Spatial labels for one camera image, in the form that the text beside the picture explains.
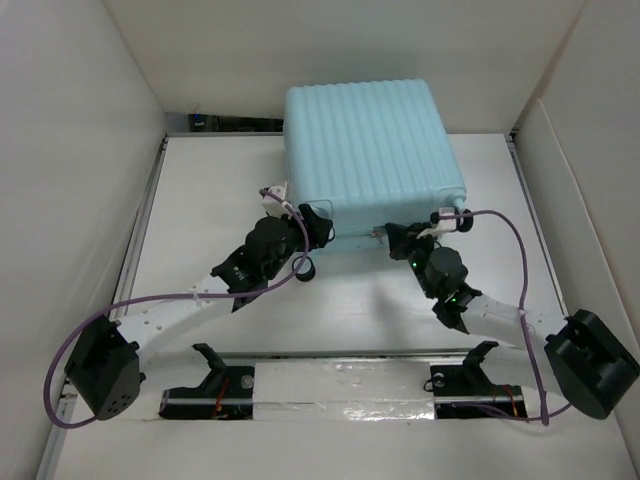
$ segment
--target white connector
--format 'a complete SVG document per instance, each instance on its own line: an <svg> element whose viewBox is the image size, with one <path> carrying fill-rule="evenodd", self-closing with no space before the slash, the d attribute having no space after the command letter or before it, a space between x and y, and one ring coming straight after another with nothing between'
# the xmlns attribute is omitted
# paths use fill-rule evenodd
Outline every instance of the white connector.
<svg viewBox="0 0 640 480"><path fill-rule="evenodd" d="M291 216L291 214L285 207L285 205L290 205L288 198L289 190L289 182L282 182L281 184L276 184L269 187L269 192L284 200L284 203L280 203L277 200L265 195L265 197L262 199L262 208L264 208L265 212L267 212L269 216L277 218L282 217L282 215Z"/></svg>
<svg viewBox="0 0 640 480"><path fill-rule="evenodd" d="M438 210L440 214L441 220L437 225L431 228L425 228L418 234L418 238L424 238L427 235L431 235L432 237L439 237L440 235L444 235L445 233L454 232L457 228L457 221L455 218L443 220L442 217L455 215L456 211L452 207L441 208Z"/></svg>

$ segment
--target white wall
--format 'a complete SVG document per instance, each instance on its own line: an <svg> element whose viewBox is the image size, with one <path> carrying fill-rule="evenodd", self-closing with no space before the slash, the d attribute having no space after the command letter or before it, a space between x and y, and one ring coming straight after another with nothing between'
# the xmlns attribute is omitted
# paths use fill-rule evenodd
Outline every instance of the white wall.
<svg viewBox="0 0 640 480"><path fill-rule="evenodd" d="M293 85L425 78L508 132L584 0L105 0L166 111L281 116Z"/></svg>
<svg viewBox="0 0 640 480"><path fill-rule="evenodd" d="M640 2L591 0L516 138L570 310L640 337ZM618 419L640 468L640 385Z"/></svg>
<svg viewBox="0 0 640 480"><path fill-rule="evenodd" d="M162 112L99 0L0 1L0 478L32 478L47 362L113 293Z"/></svg>

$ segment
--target plastic wrap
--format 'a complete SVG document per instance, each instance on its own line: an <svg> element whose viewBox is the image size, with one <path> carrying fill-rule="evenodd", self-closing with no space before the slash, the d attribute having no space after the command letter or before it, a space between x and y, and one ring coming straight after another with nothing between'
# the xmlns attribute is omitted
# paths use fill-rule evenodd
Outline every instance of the plastic wrap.
<svg viewBox="0 0 640 480"><path fill-rule="evenodd" d="M432 420L423 361L291 361L256 365L257 420Z"/></svg>

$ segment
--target white tabletop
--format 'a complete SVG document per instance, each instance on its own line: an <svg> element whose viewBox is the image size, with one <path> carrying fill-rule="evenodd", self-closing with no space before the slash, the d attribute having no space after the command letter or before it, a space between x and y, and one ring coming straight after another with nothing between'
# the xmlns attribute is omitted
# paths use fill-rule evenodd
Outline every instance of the white tabletop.
<svg viewBox="0 0 640 480"><path fill-rule="evenodd" d="M527 307L560 313L504 138L450 137L472 209L494 208L520 229L529 255ZM285 177L280 137L169 141L133 296L183 290L226 258L263 215L258 188ZM520 257L511 232L479 218L450 235L469 282L517 300ZM169 350L206 341L221 352L426 351L475 346L430 313L404 262L384 250L318 259L310 284L292 282L211 322ZM636 478L615 419L575 410L551 427L499 420L414 422L152 420L159 396L67 433L55 478ZM554 405L562 404L552 398ZM79 403L74 420L88 415Z"/></svg>

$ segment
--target blue storage container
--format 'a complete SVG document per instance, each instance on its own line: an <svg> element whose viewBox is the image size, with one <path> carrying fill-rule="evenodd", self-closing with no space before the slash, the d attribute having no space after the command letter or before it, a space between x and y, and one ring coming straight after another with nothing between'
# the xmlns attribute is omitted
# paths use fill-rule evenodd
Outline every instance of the blue storage container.
<svg viewBox="0 0 640 480"><path fill-rule="evenodd" d="M387 222L463 208L466 188L423 80L294 87L284 139L295 204L334 221L341 250L375 245Z"/></svg>

